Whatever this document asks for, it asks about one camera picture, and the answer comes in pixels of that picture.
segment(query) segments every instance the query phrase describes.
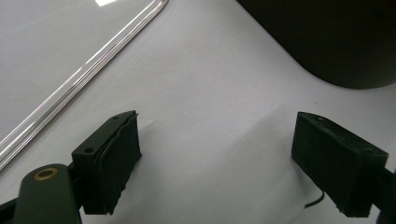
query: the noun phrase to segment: clamp jaw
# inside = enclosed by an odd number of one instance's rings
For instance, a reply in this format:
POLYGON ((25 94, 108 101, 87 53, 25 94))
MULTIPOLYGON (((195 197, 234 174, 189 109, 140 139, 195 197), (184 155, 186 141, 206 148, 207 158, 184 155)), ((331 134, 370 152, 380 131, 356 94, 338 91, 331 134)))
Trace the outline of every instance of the clamp jaw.
POLYGON ((73 151, 70 165, 29 173, 19 197, 0 205, 0 223, 78 224, 81 206, 88 215, 112 215, 142 156, 136 118, 135 111, 110 118, 73 151))
POLYGON ((396 175, 385 168, 389 154, 321 116, 300 112, 291 157, 347 217, 396 223, 396 175))

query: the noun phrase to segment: brass insert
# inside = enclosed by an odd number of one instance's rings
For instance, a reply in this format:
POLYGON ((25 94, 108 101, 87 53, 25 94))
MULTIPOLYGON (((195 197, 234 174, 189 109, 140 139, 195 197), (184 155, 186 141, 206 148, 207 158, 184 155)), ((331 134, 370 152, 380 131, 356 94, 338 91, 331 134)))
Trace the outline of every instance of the brass insert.
POLYGON ((47 168, 37 172, 34 176, 34 180, 46 180, 53 178, 58 174, 58 169, 56 168, 47 168))

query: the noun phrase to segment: dark green clamp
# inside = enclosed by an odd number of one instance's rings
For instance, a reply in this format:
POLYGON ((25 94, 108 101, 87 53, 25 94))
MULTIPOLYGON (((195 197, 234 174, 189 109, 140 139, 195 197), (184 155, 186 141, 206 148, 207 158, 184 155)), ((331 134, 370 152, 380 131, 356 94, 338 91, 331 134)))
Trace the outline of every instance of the dark green clamp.
POLYGON ((69 166, 35 169, 21 182, 18 199, 0 205, 0 223, 77 224, 86 214, 113 214, 141 158, 137 114, 112 117, 73 151, 69 166))
POLYGON ((375 204, 377 223, 396 223, 396 175, 385 169, 387 152, 329 119, 300 112, 291 156, 347 217, 368 217, 375 204))

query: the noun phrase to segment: white table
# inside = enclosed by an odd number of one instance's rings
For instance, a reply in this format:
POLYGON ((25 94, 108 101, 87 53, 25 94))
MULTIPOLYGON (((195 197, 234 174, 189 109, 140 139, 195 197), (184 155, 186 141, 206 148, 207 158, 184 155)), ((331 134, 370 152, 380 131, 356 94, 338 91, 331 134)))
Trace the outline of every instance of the white table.
POLYGON ((395 95, 396 85, 356 91, 312 76, 234 0, 171 0, 0 173, 0 203, 27 173, 69 164, 106 119, 135 109, 143 157, 115 214, 84 224, 375 223, 374 206, 370 218, 346 218, 328 197, 304 210, 320 190, 291 143, 297 112, 319 114, 387 151, 393 171, 395 95))

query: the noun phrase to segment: black object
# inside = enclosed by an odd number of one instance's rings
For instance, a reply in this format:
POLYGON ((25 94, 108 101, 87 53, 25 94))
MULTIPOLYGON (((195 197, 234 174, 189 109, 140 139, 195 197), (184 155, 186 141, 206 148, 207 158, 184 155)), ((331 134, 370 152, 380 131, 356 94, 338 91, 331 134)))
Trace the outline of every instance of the black object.
POLYGON ((137 114, 106 121, 73 153, 67 167, 35 169, 21 183, 18 199, 0 206, 0 223, 81 223, 86 214, 112 214, 135 164, 141 158, 137 114))
POLYGON ((396 1, 238 2, 315 76, 353 89, 396 81, 396 1))
POLYGON ((292 158, 347 217, 368 217, 372 203, 396 223, 396 175, 388 153, 321 116, 299 112, 292 158))

